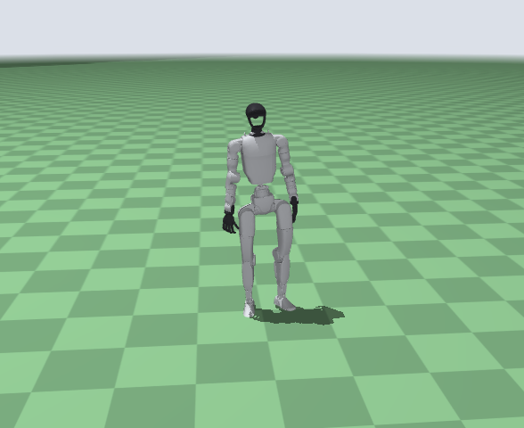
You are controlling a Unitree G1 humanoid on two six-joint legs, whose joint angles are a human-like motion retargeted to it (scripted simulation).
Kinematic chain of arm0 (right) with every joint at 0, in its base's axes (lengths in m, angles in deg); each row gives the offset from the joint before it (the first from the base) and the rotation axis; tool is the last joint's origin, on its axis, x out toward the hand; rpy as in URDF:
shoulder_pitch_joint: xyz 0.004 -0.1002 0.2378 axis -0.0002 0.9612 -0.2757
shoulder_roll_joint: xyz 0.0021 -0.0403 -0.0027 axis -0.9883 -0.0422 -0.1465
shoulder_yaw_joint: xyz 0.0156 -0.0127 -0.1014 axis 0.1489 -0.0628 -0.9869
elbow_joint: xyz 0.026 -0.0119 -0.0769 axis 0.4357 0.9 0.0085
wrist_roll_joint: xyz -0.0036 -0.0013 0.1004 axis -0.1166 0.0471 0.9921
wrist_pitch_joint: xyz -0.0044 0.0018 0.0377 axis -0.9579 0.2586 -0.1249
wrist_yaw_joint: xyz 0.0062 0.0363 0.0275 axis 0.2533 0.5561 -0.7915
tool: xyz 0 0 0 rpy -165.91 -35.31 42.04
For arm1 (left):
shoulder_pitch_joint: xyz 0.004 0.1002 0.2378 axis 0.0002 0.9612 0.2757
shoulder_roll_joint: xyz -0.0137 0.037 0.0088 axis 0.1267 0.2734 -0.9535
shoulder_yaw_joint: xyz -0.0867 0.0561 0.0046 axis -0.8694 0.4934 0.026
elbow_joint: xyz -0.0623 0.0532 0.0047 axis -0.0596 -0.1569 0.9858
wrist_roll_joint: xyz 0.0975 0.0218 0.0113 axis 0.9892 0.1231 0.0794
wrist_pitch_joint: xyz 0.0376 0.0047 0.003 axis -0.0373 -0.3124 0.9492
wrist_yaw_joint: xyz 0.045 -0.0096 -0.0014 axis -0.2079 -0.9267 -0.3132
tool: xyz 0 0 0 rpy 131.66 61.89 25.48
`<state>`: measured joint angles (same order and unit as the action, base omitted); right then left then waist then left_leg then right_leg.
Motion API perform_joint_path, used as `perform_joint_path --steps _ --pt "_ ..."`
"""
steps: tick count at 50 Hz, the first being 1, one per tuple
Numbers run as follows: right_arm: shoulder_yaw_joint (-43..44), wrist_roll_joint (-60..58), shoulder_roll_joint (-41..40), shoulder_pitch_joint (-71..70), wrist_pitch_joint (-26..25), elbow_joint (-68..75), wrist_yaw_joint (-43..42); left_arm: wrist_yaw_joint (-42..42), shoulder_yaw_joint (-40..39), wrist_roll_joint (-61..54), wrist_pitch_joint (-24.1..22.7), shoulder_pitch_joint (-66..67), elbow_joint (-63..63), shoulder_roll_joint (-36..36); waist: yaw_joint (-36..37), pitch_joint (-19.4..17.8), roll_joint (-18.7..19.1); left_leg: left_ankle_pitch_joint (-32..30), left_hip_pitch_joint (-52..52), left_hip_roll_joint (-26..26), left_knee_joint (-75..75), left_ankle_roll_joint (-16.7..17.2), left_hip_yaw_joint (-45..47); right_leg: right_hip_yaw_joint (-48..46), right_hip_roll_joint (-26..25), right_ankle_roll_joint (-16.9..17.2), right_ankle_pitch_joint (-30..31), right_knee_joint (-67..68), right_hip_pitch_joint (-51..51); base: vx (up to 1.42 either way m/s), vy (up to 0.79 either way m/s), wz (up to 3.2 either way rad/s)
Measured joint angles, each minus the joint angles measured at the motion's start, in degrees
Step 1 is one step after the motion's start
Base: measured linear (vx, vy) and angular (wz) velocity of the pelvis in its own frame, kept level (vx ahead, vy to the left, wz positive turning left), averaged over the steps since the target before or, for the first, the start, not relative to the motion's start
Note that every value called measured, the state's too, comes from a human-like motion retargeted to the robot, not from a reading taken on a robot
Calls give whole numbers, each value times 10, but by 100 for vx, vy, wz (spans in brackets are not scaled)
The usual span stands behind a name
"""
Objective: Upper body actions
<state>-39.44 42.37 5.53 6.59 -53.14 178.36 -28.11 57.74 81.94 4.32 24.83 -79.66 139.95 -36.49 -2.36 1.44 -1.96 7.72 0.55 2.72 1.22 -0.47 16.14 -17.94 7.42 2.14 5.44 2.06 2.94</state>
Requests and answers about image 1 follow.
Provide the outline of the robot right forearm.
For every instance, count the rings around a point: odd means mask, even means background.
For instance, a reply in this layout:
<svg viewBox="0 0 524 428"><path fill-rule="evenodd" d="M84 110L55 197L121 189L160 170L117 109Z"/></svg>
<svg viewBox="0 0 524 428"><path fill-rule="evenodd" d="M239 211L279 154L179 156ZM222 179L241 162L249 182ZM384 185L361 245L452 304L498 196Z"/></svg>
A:
<svg viewBox="0 0 524 428"><path fill-rule="evenodd" d="M231 182L231 174L228 172L225 181L225 211L231 212L232 205L235 204L235 191L236 186Z"/></svg>

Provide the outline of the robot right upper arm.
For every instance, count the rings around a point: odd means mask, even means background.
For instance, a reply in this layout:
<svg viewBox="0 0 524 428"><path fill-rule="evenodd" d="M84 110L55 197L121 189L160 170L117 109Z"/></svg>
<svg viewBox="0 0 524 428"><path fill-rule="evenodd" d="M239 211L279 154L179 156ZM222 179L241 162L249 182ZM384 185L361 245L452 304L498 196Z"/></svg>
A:
<svg viewBox="0 0 524 428"><path fill-rule="evenodd" d="M241 138L230 141L227 146L227 169L228 169L228 172L231 174L230 183L238 183L241 178L240 173L236 171L237 166L238 166L238 159L239 159L239 155L237 155L237 153L241 149L242 149L242 139Z"/></svg>

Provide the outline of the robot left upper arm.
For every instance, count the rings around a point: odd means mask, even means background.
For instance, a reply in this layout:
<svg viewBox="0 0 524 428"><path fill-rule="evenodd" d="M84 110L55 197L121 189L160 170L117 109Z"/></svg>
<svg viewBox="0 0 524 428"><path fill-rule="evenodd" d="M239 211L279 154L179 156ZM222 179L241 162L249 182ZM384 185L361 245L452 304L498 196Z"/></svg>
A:
<svg viewBox="0 0 524 428"><path fill-rule="evenodd" d="M276 146L279 147L278 153L282 163L282 166L280 167L281 174L284 177L293 175L293 169L290 164L289 143L287 138L283 135L274 135L274 138L276 140Z"/></svg>

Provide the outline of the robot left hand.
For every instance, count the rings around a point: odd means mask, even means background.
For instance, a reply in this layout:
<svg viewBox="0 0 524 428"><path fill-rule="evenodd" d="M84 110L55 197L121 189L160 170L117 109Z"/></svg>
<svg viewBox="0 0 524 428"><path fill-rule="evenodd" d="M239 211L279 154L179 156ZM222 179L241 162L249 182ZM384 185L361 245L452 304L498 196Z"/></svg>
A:
<svg viewBox="0 0 524 428"><path fill-rule="evenodd" d="M299 203L299 201L297 201L297 197L296 196L292 196L291 197L291 202L290 202L290 204L292 205L292 224L296 220L296 215L298 213L298 203Z"/></svg>

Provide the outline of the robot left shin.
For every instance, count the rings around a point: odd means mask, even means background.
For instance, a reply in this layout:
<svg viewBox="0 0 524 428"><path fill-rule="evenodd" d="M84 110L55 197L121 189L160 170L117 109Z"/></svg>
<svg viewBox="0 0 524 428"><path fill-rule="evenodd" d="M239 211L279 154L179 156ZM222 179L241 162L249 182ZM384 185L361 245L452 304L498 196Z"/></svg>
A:
<svg viewBox="0 0 524 428"><path fill-rule="evenodd" d="M282 262L274 262L274 273L277 282L278 299L285 298L287 282L290 274L290 257L289 254L283 257Z"/></svg>

